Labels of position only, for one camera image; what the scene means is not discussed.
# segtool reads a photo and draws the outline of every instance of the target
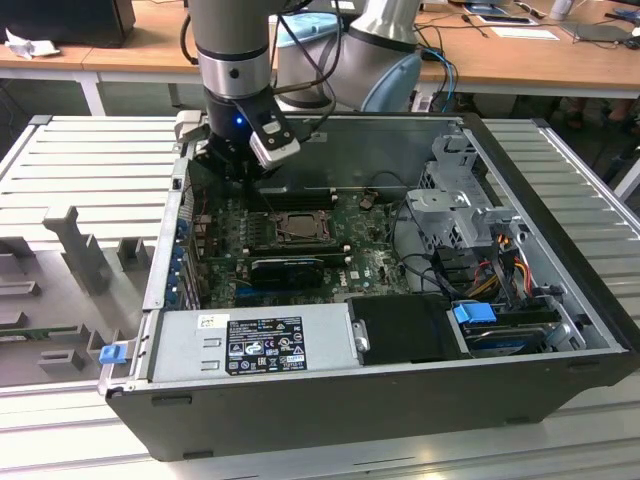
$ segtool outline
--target black plastic cover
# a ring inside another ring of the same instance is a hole
[[[364,322],[370,350],[364,365],[456,360],[458,348],[447,310],[436,295],[387,295],[348,300],[352,321]]]

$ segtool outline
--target white label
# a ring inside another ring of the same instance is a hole
[[[304,355],[289,355],[287,357],[287,363],[304,362]]]
[[[347,2],[345,0],[340,0],[338,2],[338,5],[340,5],[340,9],[341,10],[355,10],[356,6],[354,5],[353,2]],[[336,2],[331,2],[331,6],[333,8],[336,8]]]
[[[228,313],[199,315],[198,328],[227,328],[227,322],[230,318],[231,316]]]
[[[6,337],[0,337],[0,343],[11,343],[11,342],[26,342],[27,337],[24,335],[8,335]]]

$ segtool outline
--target blue latch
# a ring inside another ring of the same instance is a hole
[[[100,350],[100,364],[127,363],[127,347],[124,345],[106,345]]]
[[[488,303],[462,303],[453,309],[458,323],[496,322],[496,314]]]

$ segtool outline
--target yellow wire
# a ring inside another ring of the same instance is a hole
[[[493,285],[495,285],[497,283],[497,281],[498,281],[498,277],[496,275],[494,275],[489,280],[487,280],[485,283],[483,283],[478,288],[476,288],[473,292],[471,292],[469,294],[469,296],[470,297],[474,297],[476,295],[479,295],[479,294],[485,292],[486,290],[491,288]]]

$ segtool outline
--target ventilation hole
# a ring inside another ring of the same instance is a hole
[[[451,246],[457,250],[464,247],[462,243],[462,235],[458,231],[457,227],[453,227],[451,232],[449,233],[449,241],[451,242]]]

